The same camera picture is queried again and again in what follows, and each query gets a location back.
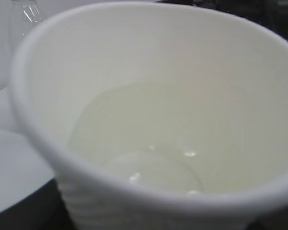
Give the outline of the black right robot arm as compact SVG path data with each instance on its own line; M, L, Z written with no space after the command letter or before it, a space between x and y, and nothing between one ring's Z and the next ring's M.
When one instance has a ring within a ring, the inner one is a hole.
M236 15L288 41L288 0L160 0L159 3L197 6Z

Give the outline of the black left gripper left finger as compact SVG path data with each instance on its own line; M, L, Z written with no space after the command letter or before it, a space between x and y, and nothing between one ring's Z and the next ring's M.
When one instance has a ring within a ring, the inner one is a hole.
M54 179L0 212L0 230L73 230Z

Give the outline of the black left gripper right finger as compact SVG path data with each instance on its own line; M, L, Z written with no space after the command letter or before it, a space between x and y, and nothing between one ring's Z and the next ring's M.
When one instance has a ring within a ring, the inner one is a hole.
M255 230L288 230L288 207L261 217L254 224Z

